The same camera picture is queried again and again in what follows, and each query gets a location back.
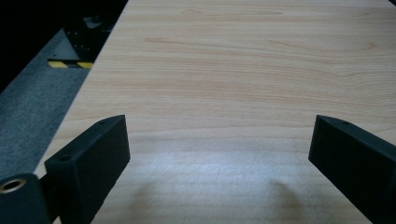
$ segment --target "table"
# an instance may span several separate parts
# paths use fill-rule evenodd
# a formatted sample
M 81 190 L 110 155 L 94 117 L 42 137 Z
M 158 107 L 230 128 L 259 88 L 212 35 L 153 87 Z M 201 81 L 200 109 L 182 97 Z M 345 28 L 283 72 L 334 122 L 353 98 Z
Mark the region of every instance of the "table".
M 396 144 L 395 60 L 385 0 L 130 1 L 43 161 L 125 114 L 93 223 L 369 223 L 307 157 L 317 114 Z

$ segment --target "wood grain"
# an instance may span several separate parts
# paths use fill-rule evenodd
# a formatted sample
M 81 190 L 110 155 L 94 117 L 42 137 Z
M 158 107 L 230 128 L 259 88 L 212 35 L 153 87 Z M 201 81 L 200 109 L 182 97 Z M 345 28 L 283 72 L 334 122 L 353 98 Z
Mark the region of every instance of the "wood grain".
M 130 1 L 43 161 L 125 114 L 94 223 L 369 223 L 307 156 L 316 114 L 396 144 L 395 60 L 385 0 Z

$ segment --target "yellow and black tape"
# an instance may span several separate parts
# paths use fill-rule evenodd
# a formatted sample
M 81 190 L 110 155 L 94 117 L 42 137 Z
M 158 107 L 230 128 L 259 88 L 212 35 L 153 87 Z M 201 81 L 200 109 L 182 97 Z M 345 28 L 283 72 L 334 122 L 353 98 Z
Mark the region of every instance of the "yellow and black tape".
M 53 68 L 92 68 L 93 63 L 77 61 L 49 61 Z

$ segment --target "yellow stripe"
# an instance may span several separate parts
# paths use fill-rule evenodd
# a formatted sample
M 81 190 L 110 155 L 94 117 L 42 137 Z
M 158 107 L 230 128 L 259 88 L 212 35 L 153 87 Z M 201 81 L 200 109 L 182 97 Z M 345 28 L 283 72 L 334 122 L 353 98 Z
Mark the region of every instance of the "yellow stripe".
M 93 63 L 77 63 L 77 64 L 83 68 L 92 68 L 93 67 Z
M 67 68 L 67 65 L 63 62 L 49 62 L 49 66 L 54 68 Z

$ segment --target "gray carpet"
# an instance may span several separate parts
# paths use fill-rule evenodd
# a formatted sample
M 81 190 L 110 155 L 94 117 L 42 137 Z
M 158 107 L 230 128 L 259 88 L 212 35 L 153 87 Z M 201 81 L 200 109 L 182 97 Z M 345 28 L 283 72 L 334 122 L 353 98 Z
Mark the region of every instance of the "gray carpet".
M 0 94 L 0 179 L 32 173 L 89 73 L 51 68 L 60 31 Z

